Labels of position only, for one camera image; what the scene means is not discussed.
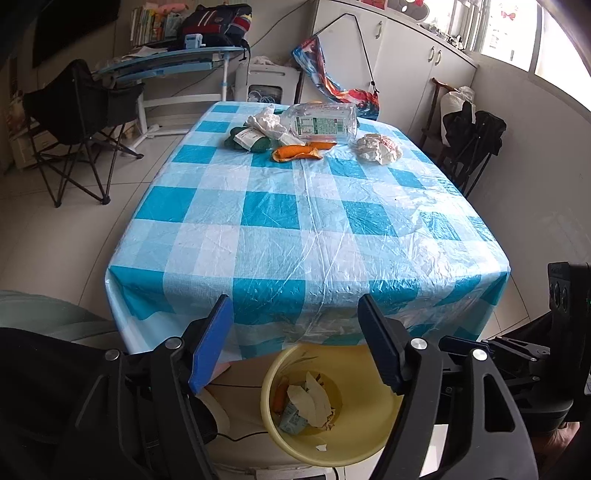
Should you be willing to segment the white paper bag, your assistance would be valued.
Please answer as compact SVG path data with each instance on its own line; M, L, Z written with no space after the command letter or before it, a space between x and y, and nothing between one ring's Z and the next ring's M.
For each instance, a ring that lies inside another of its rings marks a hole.
M382 166L391 165L403 156L402 147L390 137L381 134L367 134L359 138L353 149L360 160Z

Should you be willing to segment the pale green stool seat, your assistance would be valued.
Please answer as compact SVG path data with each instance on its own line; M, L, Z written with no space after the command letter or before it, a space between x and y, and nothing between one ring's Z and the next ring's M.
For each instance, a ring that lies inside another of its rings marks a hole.
M1 326L99 349L126 350L113 321L43 295L2 290Z

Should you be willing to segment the blue checkered plastic tablecloth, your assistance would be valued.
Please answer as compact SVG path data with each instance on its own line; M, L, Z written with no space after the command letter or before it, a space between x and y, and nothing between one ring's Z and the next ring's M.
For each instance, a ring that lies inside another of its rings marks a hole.
M399 129L363 120L402 150L383 166L348 145L318 160L230 149L256 106L214 104L175 148L105 273L128 350L149 351L228 296L226 361L298 342L356 345L356 305L426 338L479 337L510 264L466 198Z

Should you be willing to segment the colourful hanging bag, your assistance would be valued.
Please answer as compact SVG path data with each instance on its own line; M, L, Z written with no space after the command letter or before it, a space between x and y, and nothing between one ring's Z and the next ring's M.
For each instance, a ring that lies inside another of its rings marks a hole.
M359 117L377 120L379 90L359 36L312 35L295 47L291 56L311 85L329 102L353 103Z

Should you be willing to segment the dark striped backpack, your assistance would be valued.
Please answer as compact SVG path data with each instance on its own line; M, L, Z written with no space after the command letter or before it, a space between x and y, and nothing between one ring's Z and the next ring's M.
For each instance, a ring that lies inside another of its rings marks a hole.
M245 34L250 25L252 6L249 4L198 5L180 24L176 39L183 46L187 35L200 34L207 47L246 47Z

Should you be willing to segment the yellow trash bucket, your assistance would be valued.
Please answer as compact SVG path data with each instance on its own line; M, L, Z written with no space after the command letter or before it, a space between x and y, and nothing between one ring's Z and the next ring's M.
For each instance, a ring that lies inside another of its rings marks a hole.
M367 346L298 344L267 370L260 414L288 455L342 467L385 447L402 400L382 383Z

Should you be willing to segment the crumpled white tissue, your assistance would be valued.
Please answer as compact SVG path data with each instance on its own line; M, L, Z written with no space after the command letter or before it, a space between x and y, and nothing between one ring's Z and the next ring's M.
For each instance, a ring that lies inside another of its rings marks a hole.
M294 134L290 133L287 126L281 124L281 117L274 113L272 104L264 106L262 111L250 115L246 120L246 125L256 129L270 140L276 141L280 146L304 145L305 142Z

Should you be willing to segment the white cabinet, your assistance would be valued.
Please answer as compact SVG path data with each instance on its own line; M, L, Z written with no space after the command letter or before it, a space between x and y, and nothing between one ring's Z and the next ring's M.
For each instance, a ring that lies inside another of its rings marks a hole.
M391 10L356 1L319 1L312 32L353 34L365 44L379 90L379 120L419 141L436 78L471 86L476 64L458 49Z

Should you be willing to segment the blue tilting study desk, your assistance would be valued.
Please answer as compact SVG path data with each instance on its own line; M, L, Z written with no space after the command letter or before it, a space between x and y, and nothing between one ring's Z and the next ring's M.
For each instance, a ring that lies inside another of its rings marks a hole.
M216 103L228 100L228 71L231 59L242 54L242 59L249 58L249 45L235 47L198 47L186 50L157 52L145 57L123 60L106 66L93 73L97 78L109 79L113 84L138 84L141 81L164 78L171 75L184 75L200 72L213 72L222 69L221 89L218 93L199 93L160 97L145 100L140 95L137 100L139 137L133 144L138 147L148 138L185 135L187 129L163 130L158 124L148 125L146 110L150 108Z

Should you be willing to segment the green cloth with white label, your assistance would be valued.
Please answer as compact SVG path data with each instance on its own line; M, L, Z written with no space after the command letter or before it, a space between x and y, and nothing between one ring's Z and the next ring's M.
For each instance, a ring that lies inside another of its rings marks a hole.
M259 130L249 127L235 127L230 130L229 137L224 141L228 149L263 153L270 149L271 141Z

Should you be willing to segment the clear plastic bottle green label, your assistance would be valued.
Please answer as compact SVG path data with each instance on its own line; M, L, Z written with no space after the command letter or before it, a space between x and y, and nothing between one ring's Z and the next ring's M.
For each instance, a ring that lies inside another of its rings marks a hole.
M294 104L280 114L280 123L305 142L346 144L356 138L356 105L351 103Z

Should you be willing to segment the wooden chair with clothes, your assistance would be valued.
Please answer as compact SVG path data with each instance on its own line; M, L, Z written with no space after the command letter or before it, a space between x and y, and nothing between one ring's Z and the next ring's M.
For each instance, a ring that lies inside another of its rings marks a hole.
M436 78L427 120L421 130L420 149L465 196L469 197L491 159L500 153L506 122L490 112L477 110L469 87L455 88Z

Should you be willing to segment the curled orange peel piece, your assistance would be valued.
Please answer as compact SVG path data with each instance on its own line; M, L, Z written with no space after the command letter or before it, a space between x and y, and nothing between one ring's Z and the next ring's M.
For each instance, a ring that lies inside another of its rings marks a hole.
M276 148L271 159L276 163L294 160L322 160L322 153L335 147L335 142L308 142L305 145L287 145Z

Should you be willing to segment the row of books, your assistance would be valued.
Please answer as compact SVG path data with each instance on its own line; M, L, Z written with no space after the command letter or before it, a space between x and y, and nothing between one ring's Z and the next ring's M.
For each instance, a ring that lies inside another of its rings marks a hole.
M132 47L162 42L176 37L186 7L146 3L131 11L129 41Z

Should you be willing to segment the black folding camp chair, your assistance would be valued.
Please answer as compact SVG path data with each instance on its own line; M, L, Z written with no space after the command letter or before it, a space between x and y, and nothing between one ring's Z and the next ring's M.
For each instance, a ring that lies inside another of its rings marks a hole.
M107 87L93 77L86 61L75 59L45 87L22 99L27 134L37 169L60 177L56 190L47 191L58 208L71 184L106 205L114 166L120 153L143 155L122 143L125 126L138 113L144 84Z

